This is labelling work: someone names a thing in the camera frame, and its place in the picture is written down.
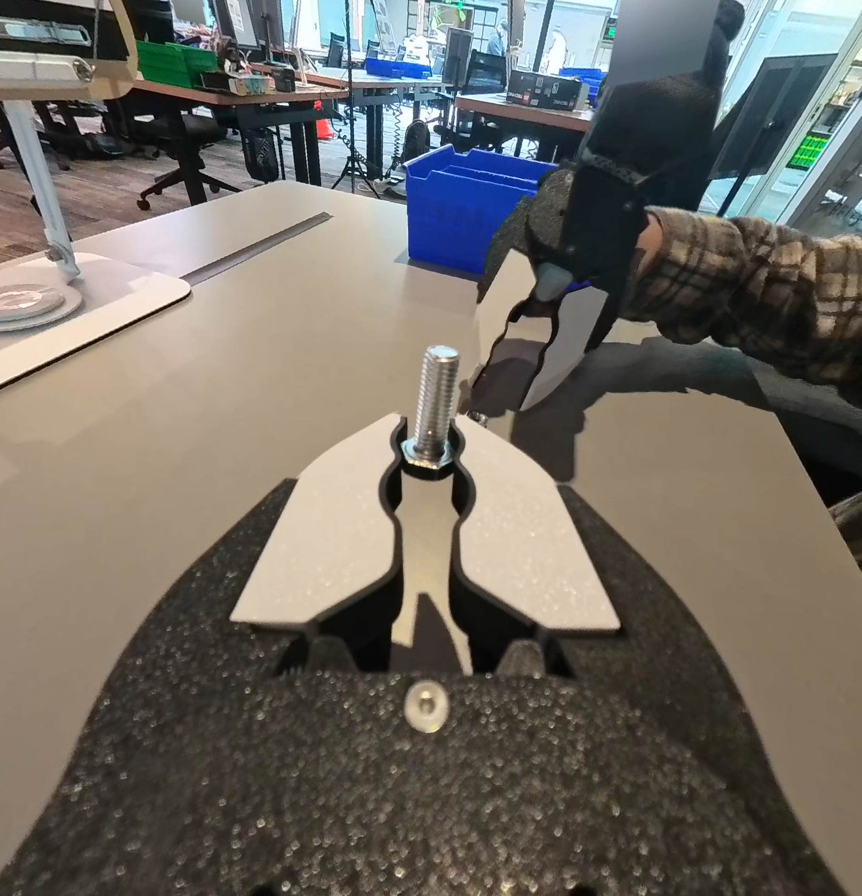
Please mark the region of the sign board on stand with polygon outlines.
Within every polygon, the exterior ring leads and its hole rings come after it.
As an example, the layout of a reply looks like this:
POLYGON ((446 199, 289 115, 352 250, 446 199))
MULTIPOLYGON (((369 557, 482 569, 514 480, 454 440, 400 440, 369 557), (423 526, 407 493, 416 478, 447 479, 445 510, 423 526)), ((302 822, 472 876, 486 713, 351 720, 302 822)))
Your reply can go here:
MULTIPOLYGON (((1 101, 116 99, 130 91, 137 73, 125 2, 0 1, 1 101)), ((81 272, 63 213, 41 219, 47 260, 74 280, 81 272)), ((17 321, 64 302, 60 291, 43 285, 0 287, 0 322, 16 329, 17 321)))

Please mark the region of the black tripod light stand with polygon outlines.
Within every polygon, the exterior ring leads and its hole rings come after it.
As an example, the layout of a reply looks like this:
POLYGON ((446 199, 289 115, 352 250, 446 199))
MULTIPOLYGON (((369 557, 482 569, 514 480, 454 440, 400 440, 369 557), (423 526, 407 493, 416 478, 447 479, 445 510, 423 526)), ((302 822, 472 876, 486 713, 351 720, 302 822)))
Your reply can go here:
POLYGON ((347 114, 347 127, 348 127, 348 136, 344 140, 347 149, 348 155, 347 160, 344 163, 344 167, 341 171, 341 174, 335 181, 333 185, 333 189, 336 190, 338 186, 345 181, 349 180, 349 192, 352 195, 356 195, 358 193, 357 189, 357 181, 359 180, 362 185, 365 186, 365 189, 368 191, 368 194, 375 199, 380 199, 381 196, 377 192, 374 186, 374 182, 371 180, 368 171, 367 171, 367 163, 361 157, 357 150, 357 141, 356 141, 356 122, 355 122, 355 91, 353 84, 353 55, 352 55, 352 45, 351 45, 351 23, 352 23, 352 13, 350 11, 350 2, 343 1, 344 3, 344 24, 345 24, 345 72, 346 72, 346 87, 347 87, 347 106, 348 106, 348 114, 347 114))

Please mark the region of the black office chair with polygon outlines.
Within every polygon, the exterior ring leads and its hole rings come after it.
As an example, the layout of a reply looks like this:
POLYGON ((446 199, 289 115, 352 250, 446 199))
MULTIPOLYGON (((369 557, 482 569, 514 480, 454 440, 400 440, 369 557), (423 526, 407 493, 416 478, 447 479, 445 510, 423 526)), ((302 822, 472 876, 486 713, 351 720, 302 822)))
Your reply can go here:
POLYGON ((140 210, 150 210, 149 199, 152 196, 160 196, 176 185, 185 187, 191 206, 205 203, 208 198, 206 192, 213 195, 242 192, 240 187, 204 172, 202 150, 212 147, 227 135, 226 128, 218 125, 213 118, 177 111, 153 118, 150 122, 137 120, 131 128, 131 137, 142 146, 161 151, 177 162, 175 169, 158 177, 140 193, 136 201, 140 210))

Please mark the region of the green plastic bins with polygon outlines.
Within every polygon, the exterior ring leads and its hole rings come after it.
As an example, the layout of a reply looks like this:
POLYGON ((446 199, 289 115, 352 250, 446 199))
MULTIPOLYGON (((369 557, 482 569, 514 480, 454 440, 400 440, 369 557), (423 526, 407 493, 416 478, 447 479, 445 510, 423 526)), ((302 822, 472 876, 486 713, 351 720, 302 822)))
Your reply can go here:
POLYGON ((146 81, 201 90, 202 75, 220 71, 211 50, 178 43, 136 40, 138 69, 146 81))

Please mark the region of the black printed box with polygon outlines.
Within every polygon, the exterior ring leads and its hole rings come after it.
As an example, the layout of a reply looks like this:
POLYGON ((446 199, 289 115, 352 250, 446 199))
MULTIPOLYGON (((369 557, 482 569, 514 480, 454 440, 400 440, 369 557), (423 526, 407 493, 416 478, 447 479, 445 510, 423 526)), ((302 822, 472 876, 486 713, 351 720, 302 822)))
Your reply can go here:
POLYGON ((575 77, 513 69, 505 97, 514 105, 574 112, 585 106, 589 92, 589 85, 575 77))

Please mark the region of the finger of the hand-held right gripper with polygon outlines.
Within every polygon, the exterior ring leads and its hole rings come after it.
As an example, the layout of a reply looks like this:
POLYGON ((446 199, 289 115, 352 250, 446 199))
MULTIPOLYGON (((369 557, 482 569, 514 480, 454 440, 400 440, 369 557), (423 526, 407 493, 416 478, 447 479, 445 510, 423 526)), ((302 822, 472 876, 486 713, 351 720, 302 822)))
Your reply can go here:
POLYGON ((544 303, 545 313, 532 314, 530 298, 516 307, 522 358, 529 364, 520 411, 548 398, 582 362, 607 298, 603 290, 587 286, 544 303))
POLYGON ((536 287, 536 275, 525 253, 510 248, 484 297, 475 309, 473 335, 476 352, 475 365, 466 377, 464 389, 465 413, 476 408, 475 393, 492 364, 497 346, 504 341, 514 312, 531 298, 536 287))

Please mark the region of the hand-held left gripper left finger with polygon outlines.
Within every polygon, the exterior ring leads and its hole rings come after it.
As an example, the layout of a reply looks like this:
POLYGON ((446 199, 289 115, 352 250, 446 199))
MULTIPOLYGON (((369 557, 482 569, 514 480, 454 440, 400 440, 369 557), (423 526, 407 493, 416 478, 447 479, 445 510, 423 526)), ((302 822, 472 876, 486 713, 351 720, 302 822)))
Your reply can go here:
POLYGON ((325 622, 402 571, 396 509, 404 425, 390 413, 303 469, 230 621, 325 622))

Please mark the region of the person's right forearm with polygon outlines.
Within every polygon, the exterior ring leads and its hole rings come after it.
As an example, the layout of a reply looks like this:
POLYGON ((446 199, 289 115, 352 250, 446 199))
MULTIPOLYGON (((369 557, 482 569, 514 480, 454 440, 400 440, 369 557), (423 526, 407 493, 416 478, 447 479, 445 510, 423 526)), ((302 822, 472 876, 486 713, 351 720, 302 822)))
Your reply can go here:
POLYGON ((862 410, 862 235, 814 238, 762 218, 650 207, 659 259, 623 318, 678 344, 711 340, 862 410))

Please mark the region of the silver hex bolt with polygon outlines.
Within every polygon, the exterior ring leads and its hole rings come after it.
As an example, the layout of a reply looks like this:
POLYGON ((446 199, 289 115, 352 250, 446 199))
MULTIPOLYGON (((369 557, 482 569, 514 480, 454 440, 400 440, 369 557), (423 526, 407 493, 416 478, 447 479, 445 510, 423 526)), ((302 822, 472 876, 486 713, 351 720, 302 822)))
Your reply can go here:
POLYGON ((437 480, 449 474, 454 459, 450 439, 459 381, 459 351, 430 346, 422 359, 412 434, 400 444, 404 471, 437 480))

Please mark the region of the person's right hand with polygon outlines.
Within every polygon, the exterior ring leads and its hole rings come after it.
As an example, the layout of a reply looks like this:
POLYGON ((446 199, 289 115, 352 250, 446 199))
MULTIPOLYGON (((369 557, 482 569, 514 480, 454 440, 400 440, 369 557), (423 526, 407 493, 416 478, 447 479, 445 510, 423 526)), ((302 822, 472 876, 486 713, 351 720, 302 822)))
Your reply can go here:
POLYGON ((637 262, 635 277, 638 280, 646 276, 653 264, 659 259, 663 243, 664 232, 660 219, 654 212, 647 210, 646 225, 640 232, 635 247, 637 262))

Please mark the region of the white base board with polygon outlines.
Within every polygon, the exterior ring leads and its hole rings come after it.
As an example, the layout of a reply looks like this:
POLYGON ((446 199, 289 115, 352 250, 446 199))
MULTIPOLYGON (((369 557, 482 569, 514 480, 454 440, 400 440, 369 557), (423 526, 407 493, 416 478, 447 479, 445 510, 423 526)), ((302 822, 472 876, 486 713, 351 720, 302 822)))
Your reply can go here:
POLYGON ((0 287, 43 285, 62 293, 60 308, 0 322, 0 389, 170 308, 191 293, 185 281, 90 252, 70 281, 43 255, 0 266, 0 287))

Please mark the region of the blue plastic bin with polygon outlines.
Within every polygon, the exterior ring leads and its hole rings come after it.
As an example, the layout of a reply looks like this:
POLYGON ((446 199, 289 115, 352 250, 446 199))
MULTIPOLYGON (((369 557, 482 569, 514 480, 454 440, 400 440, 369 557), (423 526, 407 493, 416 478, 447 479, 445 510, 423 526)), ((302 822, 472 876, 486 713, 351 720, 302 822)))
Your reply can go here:
POLYGON ((551 163, 451 145, 405 165, 408 256, 479 277, 494 233, 518 201, 534 196, 551 163))

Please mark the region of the black monitor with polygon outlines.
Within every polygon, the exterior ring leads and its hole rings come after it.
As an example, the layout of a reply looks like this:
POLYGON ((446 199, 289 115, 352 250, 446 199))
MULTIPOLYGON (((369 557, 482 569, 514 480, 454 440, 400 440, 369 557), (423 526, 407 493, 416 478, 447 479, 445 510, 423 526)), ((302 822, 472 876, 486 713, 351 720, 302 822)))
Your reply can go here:
POLYGON ((466 82, 472 51, 473 32, 467 28, 450 27, 446 32, 444 63, 441 82, 459 89, 466 82))
POLYGON ((256 1, 255 8, 268 50, 294 49, 298 1, 256 1))
POLYGON ((224 37, 245 50, 261 48, 258 17, 251 1, 210 1, 214 19, 224 37))

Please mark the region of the wooden desk with black legs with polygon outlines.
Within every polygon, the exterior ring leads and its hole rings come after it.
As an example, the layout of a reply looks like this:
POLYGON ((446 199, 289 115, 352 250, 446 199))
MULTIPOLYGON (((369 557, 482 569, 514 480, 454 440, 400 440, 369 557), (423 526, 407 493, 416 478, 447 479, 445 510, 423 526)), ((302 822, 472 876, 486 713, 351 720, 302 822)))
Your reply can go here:
MULTIPOLYGON (((387 170, 387 166, 384 164, 383 150, 384 110, 393 106, 395 108, 394 117, 399 119, 399 109, 404 102, 407 102, 411 107, 413 117, 416 118, 423 105, 437 99, 444 99, 452 92, 445 88, 437 77, 421 81, 383 79, 367 74, 364 69, 352 70, 352 74, 355 110, 363 109, 366 113, 366 149, 363 155, 369 176, 377 180, 382 178, 387 170)), ((306 81, 309 84, 329 89, 340 89, 346 91, 347 94, 345 69, 322 66, 315 72, 308 72, 306 81)))
POLYGON ((295 178, 315 186, 322 185, 315 122, 332 118, 334 104, 347 96, 346 91, 313 84, 298 85, 293 93, 238 96, 156 84, 143 78, 134 81, 132 92, 148 97, 161 115, 203 106, 234 113, 245 129, 287 126, 291 129, 295 178))
POLYGON ((537 143, 535 160, 560 163, 580 148, 591 125, 593 110, 563 111, 522 106, 505 94, 461 94, 455 98, 459 114, 470 120, 471 148, 503 152, 510 140, 537 143))

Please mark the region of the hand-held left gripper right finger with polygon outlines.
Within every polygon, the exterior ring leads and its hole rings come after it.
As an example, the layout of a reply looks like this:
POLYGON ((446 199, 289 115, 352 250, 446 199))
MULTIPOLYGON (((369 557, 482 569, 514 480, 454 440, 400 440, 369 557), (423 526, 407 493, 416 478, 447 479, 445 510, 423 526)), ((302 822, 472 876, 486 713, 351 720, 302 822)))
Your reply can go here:
POLYGON ((555 635, 612 634, 620 621, 556 482, 466 415, 455 471, 467 492, 452 569, 518 623, 555 635))

